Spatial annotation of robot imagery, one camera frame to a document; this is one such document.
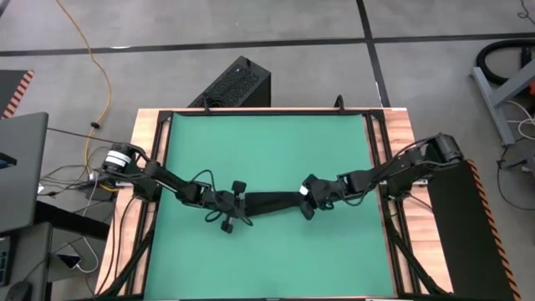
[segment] yellow cable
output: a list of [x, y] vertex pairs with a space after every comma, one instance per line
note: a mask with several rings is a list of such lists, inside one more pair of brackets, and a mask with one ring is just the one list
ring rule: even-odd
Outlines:
[[[104, 75], [104, 78], [106, 79], [106, 84], [108, 85], [108, 102], [106, 103], [106, 107], [100, 112], [99, 118], [97, 118], [97, 120], [95, 121], [97, 124], [99, 124], [100, 121], [105, 117], [106, 112], [108, 111], [108, 109], [110, 108], [110, 105], [111, 105], [111, 83], [110, 83], [110, 79], [108, 78], [108, 75], [107, 75], [106, 71], [104, 71], [104, 68], [102, 68], [102, 66], [99, 64], [99, 62], [97, 62], [97, 60], [94, 58], [93, 52], [91, 51], [91, 47], [89, 46], [89, 42], [87, 41], [87, 38], [85, 38], [84, 33], [82, 33], [82, 29], [80, 29], [80, 27], [78, 26], [76, 21], [74, 21], [73, 17], [70, 15], [70, 13], [67, 11], [67, 9], [65, 9], [64, 5], [59, 0], [55, 0], [55, 1], [59, 5], [61, 10], [65, 13], [67, 18], [69, 18], [70, 22], [76, 27], [76, 30], [80, 34], [80, 37], [82, 37], [82, 39], [84, 40], [85, 47], [87, 48], [87, 52], [89, 53], [89, 56], [91, 57], [91, 60], [93, 61], [93, 63], [95, 65], [97, 65], [97, 67], [99, 67], [100, 71], [102, 71], [102, 74]], [[94, 127], [91, 127], [91, 130], [89, 131], [88, 136], [89, 137], [93, 137], [93, 134], [94, 134]], [[87, 141], [85, 142], [85, 151], [84, 151], [84, 165], [85, 165], [85, 170], [88, 172], [88, 174], [90, 174], [90, 172], [91, 172], [91, 168], [89, 167], [89, 144], [90, 144], [90, 141], [91, 141], [91, 138], [88, 138]]]
[[102, 185], [100, 184], [100, 188], [106, 190], [106, 191], [109, 191], [109, 192], [117, 192], [119, 191], [119, 188], [111, 188], [111, 187], [107, 187], [105, 185]]

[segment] black cable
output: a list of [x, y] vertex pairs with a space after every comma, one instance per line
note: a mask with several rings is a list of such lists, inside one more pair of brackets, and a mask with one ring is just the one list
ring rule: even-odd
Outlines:
[[46, 188], [46, 187], [54, 187], [54, 188], [58, 188], [58, 189], [62, 189], [62, 190], [65, 188], [65, 187], [60, 186], [60, 185], [56, 185], [56, 184], [47, 184], [47, 183], [45, 183], [45, 184], [41, 184], [41, 186], [42, 186], [42, 187], [45, 187], [45, 188]]
[[[217, 197], [217, 199], [219, 201], [222, 201], [224, 202], [220, 196], [217, 195], [217, 189], [216, 189], [216, 182], [214, 181], [214, 174], [211, 172], [211, 170], [208, 170], [208, 169], [205, 169], [203, 171], [199, 171], [193, 178], [191, 178], [191, 180], [189, 180], [189, 183], [192, 183], [194, 180], [196, 180], [196, 178], [198, 178], [200, 175], [204, 174], [204, 173], [208, 173], [210, 175], [210, 181], [211, 181], [211, 187], [213, 188], [214, 190], [214, 195]], [[236, 207], [236, 205], [234, 205], [233, 203], [232, 204], [229, 204], [233, 207], [234, 209], [234, 212], [236, 213], [236, 215], [238, 216], [238, 218], [240, 220], [242, 220], [242, 222], [244, 222], [246, 225], [248, 225], [249, 227], [252, 227], [252, 222], [251, 222], [251, 219], [249, 217], [247, 217], [245, 214], [242, 214], [240, 212], [240, 209], [238, 207]], [[208, 214], [206, 214], [206, 216], [204, 217], [204, 220], [206, 222], [214, 222], [216, 221], [217, 219], [219, 219], [219, 217], [221, 217], [222, 213], [221, 214], [218, 214], [215, 218], [209, 218], [209, 216], [211, 216], [214, 212], [217, 212], [217, 211], [212, 211]]]
[[[214, 213], [217, 213], [217, 215], [215, 217], [211, 217], [211, 215], [213, 215]], [[219, 212], [217, 210], [212, 210], [212, 211], [208, 212], [208, 214], [206, 214], [206, 216], [204, 217], [204, 221], [205, 222], [215, 222], [222, 215], [223, 215], [223, 212]]]
[[426, 207], [427, 209], [429, 209], [429, 211], [430, 211], [431, 213], [433, 213], [433, 207], [429, 206], [428, 203], [422, 201], [421, 199], [419, 199], [419, 198], [416, 197], [416, 196], [413, 196], [413, 195], [410, 194], [410, 193], [408, 194], [408, 196], [410, 196], [413, 200], [419, 202], [421, 205], [423, 205], [424, 207]]
[[91, 285], [89, 285], [89, 274], [85, 275], [85, 286], [87, 286], [87, 289], [91, 293], [91, 298], [94, 300], [94, 290], [91, 288]]
[[[91, 162], [91, 159], [93, 158], [94, 154], [97, 153], [97, 151], [99, 150], [102, 150], [102, 149], [109, 149], [109, 147], [106, 147], [106, 146], [100, 146], [100, 147], [97, 147], [96, 149], [94, 149], [91, 154], [89, 155], [88, 157], [88, 162]], [[54, 182], [54, 181], [50, 181], [47, 179], [47, 177], [50, 177], [51, 175], [53, 175], [54, 173], [58, 172], [58, 171], [61, 171], [62, 169], [64, 168], [70, 168], [70, 167], [75, 167], [75, 166], [78, 166], [78, 167], [85, 167], [84, 165], [66, 165], [66, 166], [60, 166], [59, 168], [56, 168], [55, 170], [53, 171], [50, 171], [49, 173], [47, 173], [46, 175], [42, 176], [40, 181], [48, 181], [48, 182]], [[50, 191], [50, 192], [46, 192], [46, 193], [41, 193], [41, 194], [38, 194], [38, 196], [51, 196], [51, 197], [54, 197], [54, 196], [57, 196], [58, 194], [60, 193], [63, 193], [67, 190], [78, 190], [78, 186], [83, 186], [83, 185], [86, 185], [86, 184], [93, 184], [92, 181], [81, 181], [80, 179], [85, 175], [85, 173], [87, 172], [87, 170], [84, 168], [84, 170], [82, 171], [82, 173], [80, 174], [80, 176], [78, 177], [78, 179], [72, 181], [70, 184], [65, 184], [67, 185], [66, 187], [60, 187], [60, 191]]]
[[110, 265], [108, 266], [108, 272], [106, 272], [106, 276], [104, 277], [104, 281], [100, 285], [100, 288], [98, 290], [95, 290], [97, 295], [100, 294], [100, 292], [102, 291], [102, 288], [106, 284], [106, 281], [108, 280], [108, 277], [110, 276], [110, 273], [111, 273], [111, 266], [113, 265], [113, 261], [114, 261], [114, 255], [115, 255], [115, 208], [114, 208], [114, 210], [112, 210], [112, 213], [113, 213], [113, 217], [112, 217], [111, 223], [110, 223], [110, 225], [112, 226], [112, 229], [111, 229], [111, 258], [110, 258]]
[[504, 48], [522, 48], [522, 47], [534, 47], [535, 39], [510, 39], [491, 43], [483, 48], [476, 57], [476, 66], [481, 68], [481, 71], [485, 77], [494, 84], [505, 84], [508, 80], [502, 76], [494, 74], [487, 66], [487, 55], [490, 53]]
[[524, 13], [517, 13], [517, 16], [518, 16], [519, 18], [522, 18], [522, 19], [526, 18], [526, 19], [528, 19], [533, 25], [535, 25], [535, 21], [534, 21], [531, 17], [529, 17], [529, 11], [528, 11], [527, 8], [526, 8], [526, 3], [524, 2], [524, 0], [520, 0], [520, 5], [522, 5], [522, 9], [524, 10]]
[[88, 136], [88, 135], [81, 135], [81, 134], [69, 132], [67, 130], [58, 130], [58, 129], [54, 129], [54, 128], [51, 128], [51, 127], [48, 127], [47, 130], [52, 130], [52, 131], [56, 131], [56, 132], [59, 132], [59, 133], [64, 133], [64, 134], [67, 134], [67, 135], [75, 135], [75, 136], [78, 136], [78, 137], [84, 137], [84, 138], [89, 138], [89, 139], [108, 142], [108, 143], [117, 143], [117, 142], [112, 141], [112, 140], [106, 140], [106, 139], [102, 139], [102, 138], [91, 137], [91, 136]]
[[97, 298], [104, 296], [116, 296], [121, 290], [123, 284], [126, 282], [126, 279], [130, 276], [132, 271], [137, 267], [137, 263], [143, 256], [145, 250], [150, 246], [155, 232], [155, 218], [152, 219], [152, 223], [149, 226], [149, 230], [145, 234], [145, 237], [141, 241], [140, 245], [130, 257], [130, 260], [126, 263], [123, 270], [120, 272], [119, 277], [117, 277], [114, 282]]
[[77, 185], [77, 184], [81, 184], [81, 183], [85, 183], [87, 181], [76, 181], [76, 180], [50, 180], [50, 179], [41, 179], [40, 180], [41, 182], [45, 183], [43, 184], [43, 186], [47, 186], [48, 184], [46, 183], [49, 183], [49, 184], [55, 184], [57, 186], [59, 185]]
[[505, 158], [505, 155], [506, 155], [507, 151], [509, 151], [509, 147], [508, 146], [505, 147], [505, 149], [503, 150], [502, 156], [500, 157], [500, 160], [497, 161], [496, 182], [497, 182], [497, 186], [498, 186], [498, 191], [500, 192], [500, 196], [502, 196], [502, 199], [503, 199], [504, 202], [506, 202], [507, 204], [515, 207], [516, 209], [524, 210], [524, 211], [535, 211], [535, 208], [521, 207], [521, 206], [509, 201], [505, 197], [505, 195], [503, 194], [502, 183], [500, 182], [500, 171], [502, 170], [502, 163], [504, 162], [504, 158]]
[[130, 204], [132, 204], [132, 202], [135, 200], [135, 197], [132, 197], [129, 201], [128, 201], [128, 204], [126, 204], [126, 208], [125, 210], [123, 211], [123, 216], [120, 218], [120, 223], [119, 223], [119, 246], [117, 247], [117, 258], [115, 259], [115, 278], [117, 278], [117, 270], [119, 269], [119, 257], [120, 257], [120, 247], [121, 247], [121, 238], [122, 238], [122, 235], [123, 235], [123, 225], [125, 223], [125, 217], [126, 217], [126, 214], [128, 213], [128, 209], [130, 208]]

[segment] cable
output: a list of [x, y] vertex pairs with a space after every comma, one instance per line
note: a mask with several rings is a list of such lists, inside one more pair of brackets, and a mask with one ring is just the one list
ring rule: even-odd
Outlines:
[[102, 188], [102, 189], [104, 189], [104, 190], [106, 190], [106, 191], [109, 191], [109, 192], [117, 192], [117, 191], [120, 190], [119, 188], [110, 188], [110, 187], [107, 187], [107, 186], [105, 186], [104, 184], [100, 184], [99, 186], [100, 186], [100, 188]]
[[[99, 150], [103, 150], [103, 149], [106, 149], [108, 150], [109, 147], [107, 146], [100, 146], [100, 147], [97, 147], [96, 149], [94, 149], [92, 152], [91, 152], [91, 155], [89, 155], [89, 163], [91, 162], [91, 159], [93, 158], [94, 154], [96, 154]], [[38, 194], [38, 196], [51, 196], [51, 197], [54, 197], [54, 196], [57, 196], [58, 194], [60, 193], [63, 193], [67, 190], [78, 190], [78, 187], [77, 186], [83, 186], [85, 184], [91, 184], [93, 183], [92, 181], [81, 181], [80, 179], [84, 176], [86, 170], [84, 169], [82, 171], [82, 173], [80, 174], [80, 176], [78, 177], [78, 179], [70, 182], [70, 183], [60, 183], [61, 181], [50, 181], [48, 180], [48, 177], [50, 177], [51, 175], [53, 175], [54, 173], [58, 172], [58, 171], [61, 171], [63, 168], [68, 168], [68, 167], [74, 167], [75, 165], [70, 165], [70, 166], [61, 166], [59, 168], [56, 168], [55, 170], [49, 172], [48, 174], [44, 175], [41, 177], [40, 181], [48, 181], [48, 182], [52, 182], [52, 183], [58, 183], [58, 184], [65, 184], [67, 185], [66, 187], [59, 187], [61, 190], [60, 191], [51, 191], [51, 192], [47, 192], [47, 193], [42, 193], [42, 194]]]
[[110, 79], [108, 78], [108, 75], [107, 75], [106, 71], [104, 70], [104, 68], [102, 68], [102, 66], [99, 64], [99, 62], [94, 57], [93, 51], [91, 51], [91, 46], [89, 46], [89, 42], [87, 41], [87, 38], [85, 37], [84, 33], [82, 32], [82, 29], [80, 29], [80, 26], [76, 23], [76, 21], [74, 21], [73, 17], [70, 15], [70, 13], [64, 7], [64, 5], [59, 0], [55, 0], [55, 1], [59, 5], [61, 10], [64, 12], [65, 16], [67, 16], [67, 18], [69, 18], [70, 22], [74, 25], [74, 27], [78, 31], [80, 37], [84, 40], [85, 47], [87, 48], [87, 52], [88, 52], [89, 56], [91, 57], [91, 61], [93, 61], [93, 63], [97, 67], [99, 67], [100, 72], [102, 72], [102, 75], [104, 76], [104, 79], [106, 80], [106, 84], [108, 85], [108, 101], [106, 103], [106, 106], [100, 112], [100, 115], [97, 118], [97, 120], [95, 122], [91, 122], [91, 130], [89, 131], [88, 139], [85, 142], [84, 164], [85, 164], [85, 169], [87, 170], [88, 173], [90, 173], [89, 159], [88, 159], [88, 156], [89, 156], [89, 142], [90, 142], [91, 139], [94, 139], [94, 137], [93, 137], [94, 130], [100, 128], [100, 124], [99, 123], [105, 117], [106, 112], [108, 112], [108, 109], [111, 106], [111, 101], [112, 101], [111, 83], [110, 83]]
[[408, 193], [408, 196], [410, 196], [413, 200], [419, 202], [421, 205], [423, 205], [424, 207], [426, 207], [427, 209], [429, 209], [429, 211], [431, 213], [433, 213], [433, 207], [431, 207], [428, 203], [422, 201], [421, 199], [419, 199], [418, 197], [416, 196], [413, 196], [411, 193]]
[[115, 278], [117, 278], [117, 271], [119, 270], [119, 258], [120, 258], [120, 247], [121, 247], [121, 238], [123, 234], [123, 224], [125, 222], [126, 213], [128, 212], [128, 209], [130, 208], [130, 204], [135, 200], [135, 197], [132, 197], [128, 204], [126, 204], [125, 211], [123, 212], [123, 216], [120, 218], [119, 223], [119, 246], [117, 247], [117, 259], [115, 259]]
[[140, 245], [132, 253], [132, 256], [130, 257], [129, 261], [126, 263], [125, 267], [120, 272], [119, 277], [116, 278], [114, 282], [104, 292], [102, 292], [97, 298], [117, 296], [117, 294], [120, 292], [121, 288], [125, 284], [127, 278], [137, 267], [137, 264], [140, 258], [145, 253], [145, 250], [151, 244], [154, 238], [154, 233], [155, 233], [155, 218], [152, 219], [152, 223], [149, 226], [149, 230], [147, 231], [147, 233], [141, 240]]
[[524, 210], [524, 211], [535, 211], [535, 208], [521, 207], [521, 206], [509, 201], [505, 197], [505, 195], [503, 194], [502, 183], [500, 182], [500, 171], [502, 170], [502, 163], [504, 162], [504, 158], [505, 158], [505, 155], [506, 155], [507, 151], [509, 151], [509, 147], [506, 146], [505, 149], [503, 150], [503, 153], [502, 153], [502, 156], [500, 157], [500, 160], [497, 161], [496, 182], [497, 182], [497, 186], [498, 186], [498, 191], [500, 192], [500, 196], [502, 196], [502, 199], [503, 199], [504, 202], [506, 202], [507, 204], [515, 207], [516, 209]]
[[[89, 206], [91, 206], [91, 201], [93, 200], [94, 192], [97, 190], [97, 184], [98, 183], [99, 183], [99, 175], [97, 174], [96, 178], [94, 179], [93, 190], [91, 192], [91, 195], [89, 196], [89, 200], [87, 201], [87, 205], [85, 206], [84, 213], [82, 213], [82, 217], [85, 217], [85, 213], [87, 213], [87, 209], [89, 208]], [[86, 237], [84, 237], [84, 241], [85, 241], [85, 244], [87, 244], [87, 247], [89, 248], [89, 250], [91, 250], [91, 252], [93, 253], [94, 260], [95, 260], [95, 265], [94, 265], [94, 268], [90, 269], [89, 271], [84, 270], [82, 267], [80, 267], [80, 265], [78, 263], [76, 264], [76, 268], [78, 268], [78, 270], [80, 272], [82, 272], [82, 273], [92, 273], [92, 272], [96, 271], [97, 268], [99, 268], [99, 265], [100, 265], [99, 257], [94, 252], [93, 247], [91, 247], [91, 244], [88, 242]]]
[[84, 138], [87, 138], [88, 140], [92, 139], [92, 140], [98, 140], [98, 141], [103, 141], [103, 142], [108, 142], [108, 143], [117, 143], [117, 142], [112, 141], [112, 140], [106, 140], [106, 139], [102, 139], [102, 138], [97, 138], [97, 137], [93, 137], [93, 136], [90, 136], [90, 135], [82, 135], [82, 134], [78, 134], [78, 133], [69, 132], [67, 130], [54, 129], [54, 128], [51, 128], [51, 127], [48, 127], [47, 130], [56, 131], [58, 133], [64, 133], [64, 134], [67, 134], [67, 135], [75, 135], [75, 136], [78, 136], [78, 137], [84, 137]]
[[535, 25], [535, 21], [531, 17], [529, 17], [529, 11], [526, 8], [526, 3], [524, 2], [524, 0], [520, 0], [520, 5], [522, 5], [522, 9], [524, 10], [524, 13], [517, 13], [517, 16], [521, 19], [528, 19], [529, 22]]
[[[125, 216], [126, 216], [126, 213], [128, 212], [128, 208], [130, 207], [130, 204], [132, 203], [132, 201], [134, 201], [135, 198], [132, 197], [130, 199], [130, 201], [128, 202], [128, 204], [126, 205], [126, 208], [125, 210], [123, 211], [123, 216], [121, 217], [120, 219], [120, 224], [119, 224], [119, 241], [118, 241], [118, 247], [117, 247], [117, 259], [116, 259], [116, 264], [115, 264], [115, 277], [116, 276], [116, 273], [117, 273], [117, 264], [119, 262], [119, 256], [120, 256], [120, 241], [121, 241], [121, 235], [122, 235], [122, 228], [123, 228], [123, 223], [124, 223], [124, 220], [125, 220]], [[106, 281], [108, 280], [108, 277], [110, 276], [110, 273], [111, 273], [111, 267], [114, 265], [114, 259], [115, 259], [115, 215], [114, 215], [114, 225], [113, 225], [113, 229], [112, 229], [112, 241], [111, 241], [111, 258], [110, 258], [110, 265], [108, 266], [108, 271], [106, 272], [106, 276], [104, 277], [104, 281], [102, 282], [102, 284], [100, 285], [100, 288], [96, 291], [96, 294], [99, 295], [101, 292], [102, 292], [102, 288], [104, 287], [104, 285], [106, 284]]]
[[[216, 182], [214, 181], [214, 174], [211, 172], [211, 170], [205, 169], [203, 171], [199, 171], [199, 173], [197, 173], [193, 178], [191, 178], [191, 180], [189, 180], [189, 183], [192, 183], [194, 180], [196, 180], [196, 178], [198, 178], [200, 175], [202, 175], [204, 173], [210, 174], [211, 187], [214, 190], [214, 195], [218, 198], [219, 201], [223, 201], [221, 199], [221, 197], [217, 195]], [[242, 222], [244, 222], [249, 227], [252, 227], [252, 222], [251, 222], [251, 219], [249, 217], [247, 217], [245, 214], [242, 214], [240, 209], [238, 207], [236, 207], [234, 204], [229, 204], [229, 205], [232, 206], [232, 208], [234, 209], [234, 212], [236, 213], [238, 218], [240, 220], [242, 220]], [[217, 219], [219, 219], [219, 217], [221, 217], [221, 215], [223, 214], [223, 212], [220, 212], [221, 214], [218, 214], [217, 216], [215, 216], [213, 218], [210, 218], [209, 216], [211, 216], [214, 212], [218, 212], [218, 211], [214, 210], [214, 211], [211, 211], [210, 213], [206, 214], [206, 216], [204, 217], [204, 220], [206, 222], [214, 222]]]
[[87, 286], [87, 289], [91, 293], [91, 298], [94, 300], [94, 290], [89, 285], [89, 274], [85, 275], [85, 286]]
[[477, 54], [476, 57], [476, 66], [481, 68], [481, 71], [485, 75], [485, 77], [494, 84], [505, 84], [505, 82], [508, 80], [507, 78], [504, 78], [502, 76], [499, 76], [497, 74], [494, 74], [487, 66], [487, 56], [498, 50], [498, 49], [504, 49], [504, 48], [522, 48], [522, 47], [534, 47], [535, 46], [535, 39], [509, 39], [504, 41], [498, 41], [495, 43], [491, 43], [487, 45], [485, 48], [483, 48], [479, 54]]
[[104, 277], [104, 281], [100, 285], [100, 288], [98, 290], [95, 290], [96, 294], [100, 294], [100, 291], [102, 291], [102, 288], [106, 284], [106, 281], [108, 280], [108, 277], [109, 277], [110, 272], [111, 272], [111, 266], [112, 266], [113, 261], [114, 261], [114, 255], [115, 255], [115, 208], [114, 208], [114, 210], [112, 212], [114, 214], [113, 214], [113, 217], [111, 218], [111, 223], [110, 223], [110, 227], [112, 227], [111, 228], [111, 259], [110, 259], [110, 265], [108, 266], [108, 272], [106, 272], [106, 276]]
[[525, 120], [508, 120], [507, 122], [508, 123], [518, 123], [518, 127], [517, 127], [517, 130], [518, 130], [518, 134], [520, 134], [522, 137], [526, 138], [526, 139], [529, 139], [529, 140], [535, 140], [535, 137], [531, 137], [530, 135], [526, 135], [524, 134], [524, 132], [522, 132], [522, 126], [527, 123], [527, 122], [531, 122], [532, 125], [535, 125], [535, 119], [529, 114], [529, 112], [527, 112], [527, 110], [522, 106], [520, 105], [518, 102], [514, 101], [514, 100], [508, 100], [507, 101], [508, 104], [511, 104], [511, 105], [516, 105], [518, 108], [520, 108], [520, 110], [522, 110], [522, 112], [524, 112], [524, 114], [527, 116], [527, 118]]
[[[397, 202], [399, 199], [403, 200], [403, 198], [405, 198], [405, 197], [407, 197], [407, 196], [405, 196], [405, 195], [398, 196], [398, 197], [388, 196], [390, 202]], [[390, 218], [397, 216], [398, 213], [400, 213], [400, 212], [396, 211], [394, 214], [391, 214]]]

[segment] wooden table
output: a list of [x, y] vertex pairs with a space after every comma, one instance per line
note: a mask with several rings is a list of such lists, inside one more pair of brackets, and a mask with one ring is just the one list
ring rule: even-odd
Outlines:
[[[145, 149], [147, 155], [150, 155], [152, 152], [152, 145], [154, 140], [154, 134], [156, 129], [156, 123], [158, 118], [158, 113], [162, 110], [173, 110], [173, 111], [195, 111], [203, 110], [198, 108], [188, 108], [188, 109], [139, 109], [137, 118], [135, 120], [134, 132], [132, 135], [131, 143]], [[250, 111], [250, 110], [337, 110], [335, 108], [215, 108], [211, 110], [234, 110], [234, 111]], [[347, 110], [369, 110], [369, 108], [348, 108]], [[396, 153], [405, 145], [408, 145], [411, 142], [414, 142], [414, 136], [412, 133], [412, 128], [410, 126], [409, 114], [406, 109], [402, 108], [388, 108], [388, 109], [377, 109], [383, 110], [385, 113], [385, 123], [388, 130], [388, 135], [390, 139], [390, 147], [393, 153]], [[160, 139], [159, 151], [158, 151], [158, 161], [162, 161], [163, 155], [166, 148], [166, 137], [168, 134], [168, 123], [166, 122], [162, 131], [162, 139]], [[382, 140], [379, 133], [379, 126], [374, 126], [376, 132], [376, 139], [380, 147], [380, 158], [382, 161], [385, 160], [385, 153], [382, 149]], [[431, 204], [429, 196], [427, 194], [426, 188], [414, 187], [412, 194], [422, 201]], [[125, 208], [127, 203], [132, 197], [132, 189], [125, 188], [119, 192], [117, 197], [117, 202], [115, 205], [115, 221], [120, 221], [122, 216], [125, 214]], [[117, 249], [120, 247], [120, 257], [119, 257], [119, 271], [122, 270], [124, 265], [130, 259], [132, 254], [132, 249], [135, 240], [135, 234], [138, 227], [138, 221], [140, 219], [140, 205], [138, 201], [134, 201], [129, 210], [125, 214], [125, 221], [123, 226], [122, 233], [122, 242], [119, 246], [117, 238], [115, 239], [115, 256], [117, 255]], [[430, 276], [435, 279], [436, 283], [441, 286], [446, 291], [452, 291], [450, 276], [446, 267], [446, 260], [444, 259], [444, 253], [442, 252], [441, 240], [438, 235], [438, 230], [435, 224], [435, 218], [428, 209], [423, 207], [418, 202], [414, 202], [408, 198], [404, 202], [405, 216], [407, 220], [407, 226], [409, 228], [410, 240], [413, 248], [413, 253], [416, 258], [420, 261], [421, 265], [425, 270], [430, 274]], [[152, 212], [154, 210], [154, 204], [151, 204], [151, 207], [148, 210], [147, 222], [145, 231], [150, 225], [152, 220]], [[114, 222], [112, 227], [115, 227], [115, 235], [119, 233], [119, 223]], [[99, 280], [97, 282], [97, 288], [100, 288], [102, 282], [104, 281], [105, 274], [108, 271], [108, 268], [111, 264], [111, 273], [108, 279], [104, 284], [103, 291], [108, 288], [108, 286], [113, 282], [113, 275], [115, 274], [115, 261], [116, 258], [111, 258], [112, 253], [112, 231], [110, 230], [110, 235], [108, 236], [108, 241], [106, 243], [106, 249], [104, 251], [104, 256], [102, 259], [102, 268], [99, 272]], [[400, 266], [402, 269], [402, 276], [405, 284], [405, 291], [410, 291], [410, 277], [409, 269], [405, 258], [403, 255], [398, 252], [400, 258]], [[143, 277], [145, 275], [145, 261], [146, 253], [141, 258], [138, 263], [137, 273], [135, 274], [135, 285], [133, 293], [140, 293], [141, 286], [143, 283]]]

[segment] table leg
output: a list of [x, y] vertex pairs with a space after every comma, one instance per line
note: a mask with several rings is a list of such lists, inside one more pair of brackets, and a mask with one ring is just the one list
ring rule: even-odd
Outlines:
[[108, 238], [110, 226], [88, 217], [65, 211], [45, 202], [37, 201], [34, 223], [49, 222], [53, 227], [76, 232], [83, 236], [95, 237], [100, 240]]

